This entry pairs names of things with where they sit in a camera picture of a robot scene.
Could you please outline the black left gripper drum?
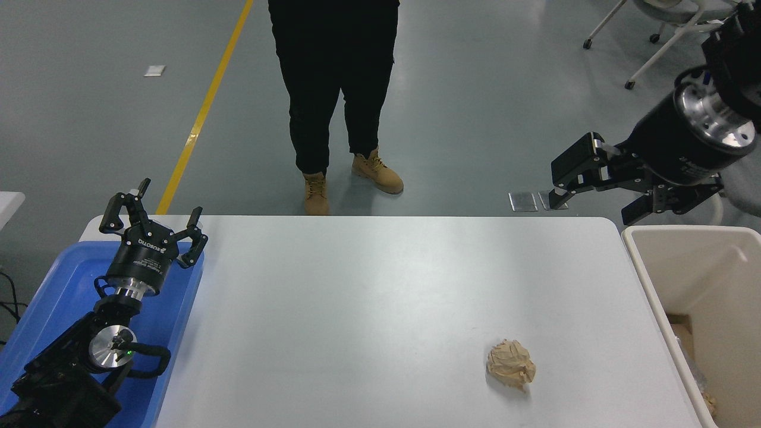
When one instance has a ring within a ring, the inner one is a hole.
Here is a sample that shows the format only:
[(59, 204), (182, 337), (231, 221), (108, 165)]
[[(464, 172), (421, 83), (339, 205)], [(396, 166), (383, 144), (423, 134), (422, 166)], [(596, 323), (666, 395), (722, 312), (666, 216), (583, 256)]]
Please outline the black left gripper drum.
[(169, 268), (178, 257), (174, 231), (150, 221), (150, 231), (140, 225), (126, 228), (107, 270), (107, 287), (136, 289), (143, 295), (161, 293)]

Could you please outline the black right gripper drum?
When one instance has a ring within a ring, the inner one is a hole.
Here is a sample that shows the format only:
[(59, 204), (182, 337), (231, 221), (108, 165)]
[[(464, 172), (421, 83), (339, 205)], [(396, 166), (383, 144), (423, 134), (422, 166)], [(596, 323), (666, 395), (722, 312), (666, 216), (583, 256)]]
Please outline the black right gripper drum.
[(752, 120), (719, 97), (667, 97), (635, 126), (628, 151), (665, 181), (693, 186), (752, 152)]

